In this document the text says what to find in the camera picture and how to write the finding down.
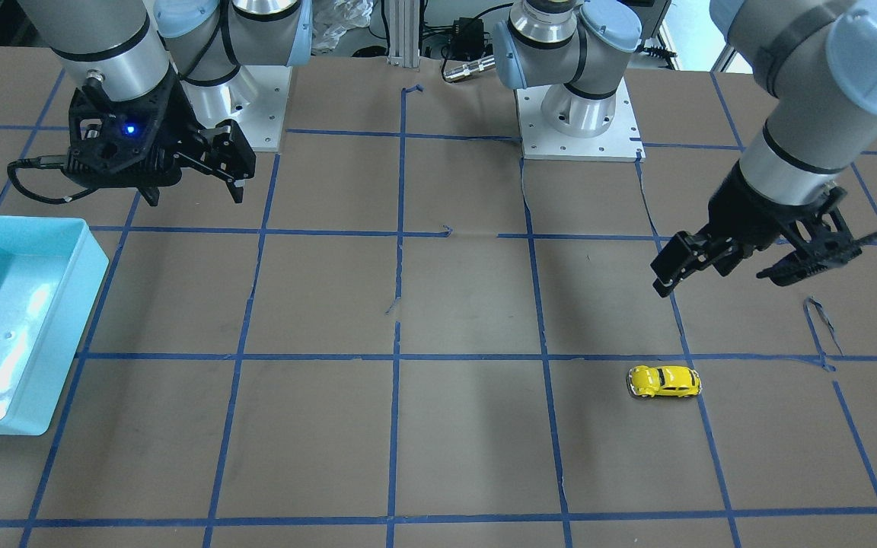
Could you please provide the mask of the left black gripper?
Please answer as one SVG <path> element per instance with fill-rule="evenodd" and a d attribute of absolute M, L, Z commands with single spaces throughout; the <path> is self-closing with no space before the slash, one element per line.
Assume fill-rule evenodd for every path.
<path fill-rule="evenodd" d="M 727 276 L 754 252 L 783 238 L 793 250 L 758 277 L 792 285 L 859 256 L 859 247 L 839 211 L 846 191 L 833 186 L 805 205 L 784 205 L 753 190 L 734 165 L 709 201 L 709 233 L 675 233 L 650 266 L 653 288 L 669 296 L 696 272 L 713 267 Z"/>

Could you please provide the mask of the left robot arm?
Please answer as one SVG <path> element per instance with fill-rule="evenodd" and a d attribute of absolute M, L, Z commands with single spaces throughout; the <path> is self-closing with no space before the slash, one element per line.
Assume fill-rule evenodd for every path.
<path fill-rule="evenodd" d="M 709 221 L 678 232 L 652 261 L 670 295 L 692 273 L 727 276 L 777 239 L 792 250 L 758 277 L 792 285 L 856 259 L 836 178 L 877 139 L 877 1 L 713 1 L 710 17 L 777 105 L 709 201 Z M 500 81 L 531 108 L 529 151 L 600 145 L 626 111 L 618 91 L 643 44 L 618 1 L 515 1 L 492 33 Z"/>

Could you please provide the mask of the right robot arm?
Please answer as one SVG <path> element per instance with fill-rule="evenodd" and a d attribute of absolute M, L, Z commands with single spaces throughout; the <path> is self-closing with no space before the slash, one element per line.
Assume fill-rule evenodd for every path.
<path fill-rule="evenodd" d="M 244 122 L 265 116 L 251 66 L 306 65 L 310 1 L 22 1 L 76 90 L 69 149 L 11 162 L 11 186 L 65 205 L 137 190 L 151 207 L 191 169 L 244 200 L 257 156 Z"/>

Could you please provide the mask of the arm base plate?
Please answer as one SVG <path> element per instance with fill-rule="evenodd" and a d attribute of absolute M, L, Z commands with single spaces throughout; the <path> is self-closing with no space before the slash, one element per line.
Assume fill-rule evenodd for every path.
<path fill-rule="evenodd" d="M 601 100 L 576 96 L 564 84 L 519 89 L 515 99 L 526 160 L 646 159 L 626 80 Z"/>
<path fill-rule="evenodd" d="M 292 73 L 286 66 L 242 65 L 219 83 L 197 80 L 181 86 L 206 128 L 232 120 L 254 151 L 278 152 Z"/>

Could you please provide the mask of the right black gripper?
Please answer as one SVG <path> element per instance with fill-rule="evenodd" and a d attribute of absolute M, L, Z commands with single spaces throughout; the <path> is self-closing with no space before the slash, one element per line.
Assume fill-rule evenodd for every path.
<path fill-rule="evenodd" d="M 70 146 L 63 173 L 87 190 L 136 188 L 151 207 L 162 187 L 177 184 L 191 167 L 225 183 L 233 202 L 244 201 L 257 154 L 236 120 L 212 129 L 210 152 L 174 67 L 140 97 L 115 101 L 100 72 L 88 72 L 69 105 Z"/>

